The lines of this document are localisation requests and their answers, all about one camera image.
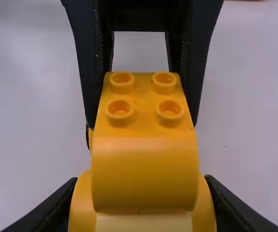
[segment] black plastic arm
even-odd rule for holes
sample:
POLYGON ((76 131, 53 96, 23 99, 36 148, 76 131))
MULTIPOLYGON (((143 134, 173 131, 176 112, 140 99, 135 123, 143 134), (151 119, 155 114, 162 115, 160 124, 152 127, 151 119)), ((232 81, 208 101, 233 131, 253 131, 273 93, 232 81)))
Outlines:
POLYGON ((197 123, 211 36, 223 0, 61 0, 76 44, 86 121, 94 129, 115 31, 165 32, 168 66, 180 75, 197 123))
POLYGON ((218 232, 278 232, 278 226, 250 208, 213 176, 205 178, 214 203, 218 232))
POLYGON ((35 209, 2 232, 67 232, 74 177, 39 204, 35 209))

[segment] yellow lego duplo brick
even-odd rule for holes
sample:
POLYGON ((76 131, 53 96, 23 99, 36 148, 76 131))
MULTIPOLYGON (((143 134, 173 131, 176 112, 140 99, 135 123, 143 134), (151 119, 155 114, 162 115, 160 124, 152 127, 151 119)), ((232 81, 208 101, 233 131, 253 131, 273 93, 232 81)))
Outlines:
POLYGON ((69 232, 117 231, 188 231, 216 232, 216 218, 209 187, 203 176, 199 178, 199 192, 192 212, 136 212, 96 213, 91 196, 91 171, 83 172, 76 183, 71 199, 69 232))
POLYGON ((92 145, 97 212, 193 210, 199 161, 177 74, 107 73, 92 145))

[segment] lego stud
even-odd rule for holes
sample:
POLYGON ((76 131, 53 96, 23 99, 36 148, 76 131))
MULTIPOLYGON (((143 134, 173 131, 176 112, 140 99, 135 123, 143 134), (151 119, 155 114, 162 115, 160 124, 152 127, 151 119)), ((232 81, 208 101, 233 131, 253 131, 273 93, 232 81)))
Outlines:
POLYGON ((110 76, 110 84, 114 93, 127 94, 135 87, 135 77, 130 72, 114 72, 110 76))
POLYGON ((161 102, 156 112, 159 117, 159 122, 165 127, 175 127, 182 121, 184 110, 182 106, 176 101, 161 102))
POLYGON ((168 95, 177 85, 177 77, 170 72, 157 72, 152 76, 154 91, 158 94, 168 95))
POLYGON ((108 104, 106 114, 112 126, 125 127, 133 122, 135 112, 130 102, 115 100, 108 104))

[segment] white table surface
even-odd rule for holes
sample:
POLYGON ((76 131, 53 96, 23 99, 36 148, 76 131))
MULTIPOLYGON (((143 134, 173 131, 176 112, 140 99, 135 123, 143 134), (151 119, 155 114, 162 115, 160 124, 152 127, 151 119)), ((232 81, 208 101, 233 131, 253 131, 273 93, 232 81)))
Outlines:
MULTIPOLYGON (((167 69, 162 33, 116 33, 114 70, 167 69)), ((196 127, 202 172, 278 224, 278 0, 226 1, 196 127)), ((89 169, 59 0, 0 0, 0 230, 89 169)))

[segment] plastic toy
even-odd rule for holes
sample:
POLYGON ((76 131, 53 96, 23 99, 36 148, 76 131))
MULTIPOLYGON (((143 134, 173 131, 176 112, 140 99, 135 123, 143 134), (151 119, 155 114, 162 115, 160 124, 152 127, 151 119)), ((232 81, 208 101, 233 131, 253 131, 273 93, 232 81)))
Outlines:
POLYGON ((4 232, 278 232, 199 171, 195 129, 223 0, 62 0, 91 170, 4 232), (114 31, 164 31, 169 72, 111 72, 114 31))

